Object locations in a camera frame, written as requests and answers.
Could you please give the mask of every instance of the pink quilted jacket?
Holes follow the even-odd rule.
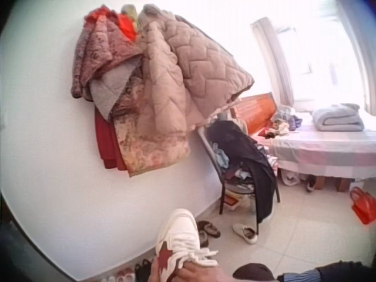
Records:
[[[185,133],[253,85],[228,52],[170,12],[148,4],[139,22],[136,42],[145,56],[140,132]]]

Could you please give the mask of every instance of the hand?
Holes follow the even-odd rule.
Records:
[[[160,282],[159,265],[157,258],[154,258],[154,261],[152,263],[152,270],[150,271],[150,276],[147,282]]]
[[[225,275],[220,267],[203,267],[194,263],[184,263],[176,271],[172,282],[234,282],[235,279]]]

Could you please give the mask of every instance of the black chair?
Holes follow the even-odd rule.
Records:
[[[210,145],[210,142],[206,136],[206,127],[205,126],[201,126],[199,128],[197,128],[197,133],[199,134],[200,136],[200,140],[205,148],[205,151],[206,153],[209,155],[209,158],[218,174],[218,177],[219,177],[219,180],[222,184],[222,192],[221,192],[221,200],[220,200],[220,209],[219,209],[219,214],[222,214],[223,213],[223,206],[224,206],[224,194],[226,192],[226,189],[235,193],[235,194],[240,194],[240,195],[249,195],[251,197],[253,197],[254,199],[256,199],[256,194],[254,192],[254,190],[250,190],[248,187],[244,186],[243,188],[241,187],[238,187],[238,185],[235,185],[235,184],[231,184],[229,182],[227,182],[227,180],[223,177],[222,175],[222,170],[217,162],[217,158],[216,158],[216,155],[213,151],[213,148],[212,146]],[[280,199],[280,192],[279,192],[279,189],[278,189],[278,186],[276,188],[276,193],[277,193],[277,201],[278,203],[281,202],[281,199]],[[256,221],[256,234],[258,235],[259,234],[259,223]]]

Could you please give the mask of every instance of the red plastic bag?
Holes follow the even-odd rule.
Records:
[[[355,187],[350,193],[354,202],[352,209],[363,224],[371,223],[376,219],[376,199],[359,187]]]

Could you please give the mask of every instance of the shoe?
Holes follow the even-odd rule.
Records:
[[[211,223],[209,221],[201,220],[201,221],[197,222],[197,228],[199,229],[199,231],[203,230],[208,235],[210,235],[214,238],[219,238],[221,236],[221,233],[219,232],[217,227],[215,227],[213,225],[213,223]]]
[[[208,248],[200,249],[200,238],[196,221],[191,212],[177,209],[166,219],[159,230],[156,243],[160,282],[170,282],[175,269],[183,267],[186,261],[201,266],[217,266],[216,260],[208,256],[217,254]]]
[[[315,190],[315,184],[316,184],[316,179],[314,176],[310,175],[308,177],[308,182],[307,182],[307,192],[311,193]]]
[[[136,275],[133,272],[133,270],[128,267],[124,271],[124,282],[135,282],[136,281]]]
[[[199,231],[199,237],[200,237],[200,248],[208,248],[209,241],[207,239],[206,232],[203,230]]]
[[[144,258],[144,260],[142,261],[142,268],[145,275],[145,279],[146,281],[148,281],[150,273],[152,272],[152,263]]]
[[[136,281],[137,282],[147,282],[147,280],[145,280],[143,268],[139,263],[137,263],[136,266],[135,266],[135,274],[136,274]]]
[[[252,245],[257,242],[258,237],[256,235],[256,232],[251,227],[244,224],[236,223],[233,225],[233,230],[248,244]]]
[[[125,282],[125,273],[124,273],[124,271],[119,271],[117,273],[116,282]]]

